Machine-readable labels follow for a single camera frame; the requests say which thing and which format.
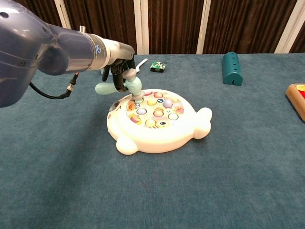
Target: brown curtain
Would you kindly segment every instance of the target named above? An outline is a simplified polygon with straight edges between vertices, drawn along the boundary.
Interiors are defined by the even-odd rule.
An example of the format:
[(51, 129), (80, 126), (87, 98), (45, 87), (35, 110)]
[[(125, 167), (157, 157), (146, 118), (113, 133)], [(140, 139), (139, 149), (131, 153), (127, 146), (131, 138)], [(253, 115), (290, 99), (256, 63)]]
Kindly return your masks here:
[(296, 0), (213, 0), (204, 54), (273, 53)]
[(305, 52), (305, 23), (303, 24), (294, 44), (290, 49), (290, 53)]
[(195, 54), (203, 0), (148, 0), (150, 54)]
[(133, 0), (65, 0), (71, 27), (123, 42), (137, 50)]
[(15, 0), (46, 23), (61, 26), (55, 2), (53, 0)]

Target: robotic arm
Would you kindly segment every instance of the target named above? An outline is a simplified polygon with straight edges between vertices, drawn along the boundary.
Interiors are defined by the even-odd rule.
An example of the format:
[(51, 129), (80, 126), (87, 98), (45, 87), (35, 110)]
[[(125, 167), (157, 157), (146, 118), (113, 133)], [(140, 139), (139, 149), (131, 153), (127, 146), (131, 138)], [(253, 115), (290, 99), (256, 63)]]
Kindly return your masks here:
[(118, 92), (135, 69), (134, 49), (97, 35), (45, 23), (12, 0), (0, 0), (0, 107), (19, 101), (37, 70), (48, 75), (109, 70)]

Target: wooden block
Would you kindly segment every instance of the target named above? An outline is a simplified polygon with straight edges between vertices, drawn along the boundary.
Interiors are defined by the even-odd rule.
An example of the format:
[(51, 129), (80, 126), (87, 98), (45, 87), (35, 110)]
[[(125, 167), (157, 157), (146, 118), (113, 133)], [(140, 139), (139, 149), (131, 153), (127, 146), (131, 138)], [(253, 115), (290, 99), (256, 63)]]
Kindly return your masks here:
[(301, 119), (305, 122), (305, 83), (294, 83), (289, 85), (286, 95)]

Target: teal carpet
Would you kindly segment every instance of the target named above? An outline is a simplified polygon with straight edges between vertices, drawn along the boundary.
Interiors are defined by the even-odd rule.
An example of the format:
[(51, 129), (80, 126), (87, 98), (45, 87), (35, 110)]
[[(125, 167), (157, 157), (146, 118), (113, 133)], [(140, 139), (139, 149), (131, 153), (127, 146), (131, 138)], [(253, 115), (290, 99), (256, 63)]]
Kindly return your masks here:
[[(136, 56), (144, 89), (213, 111), (210, 134), (164, 154), (120, 154), (107, 132), (100, 71), (71, 97), (31, 88), (0, 109), (0, 229), (305, 228), (305, 123), (285, 97), (305, 83), (305, 53), (239, 55), (242, 86), (222, 83), (223, 55)], [(168, 62), (153, 73), (153, 61)], [(37, 72), (64, 93), (71, 75)]]

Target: black cable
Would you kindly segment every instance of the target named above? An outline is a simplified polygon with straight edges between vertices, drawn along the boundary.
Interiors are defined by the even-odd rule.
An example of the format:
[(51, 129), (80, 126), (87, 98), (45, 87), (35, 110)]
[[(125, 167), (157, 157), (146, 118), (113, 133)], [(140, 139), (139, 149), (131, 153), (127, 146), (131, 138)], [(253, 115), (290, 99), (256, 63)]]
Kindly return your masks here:
[(64, 99), (64, 98), (68, 98), (73, 90), (74, 85), (76, 84), (76, 79), (79, 76), (79, 73), (74, 74), (73, 78), (70, 80), (70, 84), (67, 87), (67, 90), (64, 94), (61, 94), (60, 96), (51, 96), (48, 95), (44, 92), (42, 92), (41, 90), (39, 90), (32, 82), (30, 82), (30, 87), (36, 91), (38, 94), (48, 98), (48, 99)]

